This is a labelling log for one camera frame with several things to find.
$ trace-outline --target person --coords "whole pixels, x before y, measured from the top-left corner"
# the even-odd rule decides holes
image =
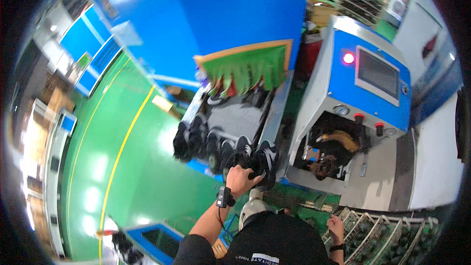
[[[240,165],[229,170],[226,187],[231,189],[234,199],[260,182],[261,176],[249,180],[252,172],[250,168],[243,169]],[[269,211],[247,218],[243,229],[235,235],[227,254],[222,259],[216,259],[211,247],[221,232],[220,220],[224,222],[229,209],[229,206],[219,209],[216,202],[213,203],[198,219],[189,235],[181,241],[173,264],[344,264],[343,250],[333,250],[329,259],[319,233],[308,223]],[[341,247],[343,222],[331,215],[327,227],[333,241],[332,246]]]

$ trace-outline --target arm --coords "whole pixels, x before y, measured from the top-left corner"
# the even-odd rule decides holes
[[[249,174],[252,172],[252,169],[243,169],[240,165],[232,167],[229,170],[226,186],[231,189],[231,194],[234,199],[239,198],[262,180],[261,176],[249,180]],[[230,208],[231,207],[219,209],[219,207],[216,206],[216,201],[214,201],[209,209],[198,219],[195,226],[191,229],[190,234],[201,235],[208,240],[210,245],[213,245],[218,239],[222,228],[219,222],[219,212],[221,213],[221,221],[224,222]]]
[[[331,218],[327,220],[327,227],[329,228],[329,234],[332,238],[332,245],[338,246],[343,244],[343,222],[336,215],[331,214],[330,217]],[[343,250],[336,250],[331,252],[330,259],[337,262],[339,265],[343,265]]]

